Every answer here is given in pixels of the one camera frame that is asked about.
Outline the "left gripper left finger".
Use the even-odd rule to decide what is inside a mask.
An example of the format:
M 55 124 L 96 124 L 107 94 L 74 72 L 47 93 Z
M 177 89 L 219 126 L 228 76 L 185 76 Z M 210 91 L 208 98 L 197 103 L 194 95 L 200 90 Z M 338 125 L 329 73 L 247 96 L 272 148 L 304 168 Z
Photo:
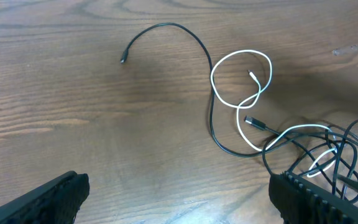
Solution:
M 69 171 L 0 206 L 0 223 L 74 223 L 89 194 L 88 175 Z

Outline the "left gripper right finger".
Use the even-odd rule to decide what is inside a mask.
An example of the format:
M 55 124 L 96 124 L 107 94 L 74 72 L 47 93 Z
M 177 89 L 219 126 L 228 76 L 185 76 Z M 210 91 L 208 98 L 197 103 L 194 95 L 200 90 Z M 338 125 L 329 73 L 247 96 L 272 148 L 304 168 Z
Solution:
M 270 176 L 268 195 L 285 223 L 358 223 L 358 207 L 288 171 Z

